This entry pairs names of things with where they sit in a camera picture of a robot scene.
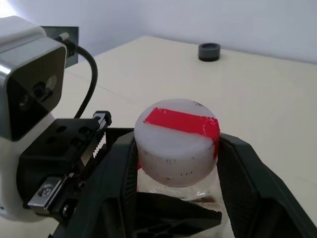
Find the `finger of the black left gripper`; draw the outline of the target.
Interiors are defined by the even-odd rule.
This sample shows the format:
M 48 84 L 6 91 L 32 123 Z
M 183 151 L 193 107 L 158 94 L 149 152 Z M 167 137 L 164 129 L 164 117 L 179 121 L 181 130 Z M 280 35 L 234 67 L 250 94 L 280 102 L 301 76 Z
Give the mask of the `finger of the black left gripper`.
M 137 192 L 131 238 L 185 238 L 220 225 L 222 213 L 181 199 Z

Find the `white bottle cap red tape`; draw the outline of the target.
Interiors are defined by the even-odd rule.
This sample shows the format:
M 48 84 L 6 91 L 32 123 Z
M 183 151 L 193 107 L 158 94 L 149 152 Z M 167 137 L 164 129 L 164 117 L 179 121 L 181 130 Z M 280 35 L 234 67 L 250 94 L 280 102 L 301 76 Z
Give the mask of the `white bottle cap red tape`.
M 187 187 L 215 168 L 219 123 L 211 110 L 188 99 L 167 99 L 145 109 L 134 137 L 141 169 L 155 181 Z

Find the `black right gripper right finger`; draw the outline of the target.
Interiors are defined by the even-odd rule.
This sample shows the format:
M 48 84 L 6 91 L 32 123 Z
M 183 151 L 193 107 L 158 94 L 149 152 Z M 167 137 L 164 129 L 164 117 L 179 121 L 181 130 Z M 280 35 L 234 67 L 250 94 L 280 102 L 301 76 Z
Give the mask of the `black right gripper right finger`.
M 235 238 L 317 238 L 317 227 L 252 146 L 220 135 L 217 171 Z

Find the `clear plastic drink bottle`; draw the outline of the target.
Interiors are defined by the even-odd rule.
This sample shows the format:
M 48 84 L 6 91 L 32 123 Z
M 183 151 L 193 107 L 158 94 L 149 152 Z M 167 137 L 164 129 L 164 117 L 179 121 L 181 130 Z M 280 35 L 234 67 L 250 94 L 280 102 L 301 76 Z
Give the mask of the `clear plastic drink bottle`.
M 223 202 L 217 169 L 200 182 L 188 187 L 165 186 L 149 177 L 142 169 L 138 170 L 137 190 L 158 193 L 199 205 L 203 208 L 222 213 L 220 225 L 187 238 L 224 238 L 229 217 Z

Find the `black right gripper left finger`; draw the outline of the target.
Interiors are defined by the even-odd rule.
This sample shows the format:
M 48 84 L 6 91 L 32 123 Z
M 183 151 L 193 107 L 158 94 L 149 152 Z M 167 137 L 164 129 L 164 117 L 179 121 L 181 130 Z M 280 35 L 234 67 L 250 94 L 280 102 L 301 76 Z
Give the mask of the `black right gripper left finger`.
M 106 144 L 62 189 L 53 238 L 133 238 L 137 150 L 132 128 L 108 128 Z

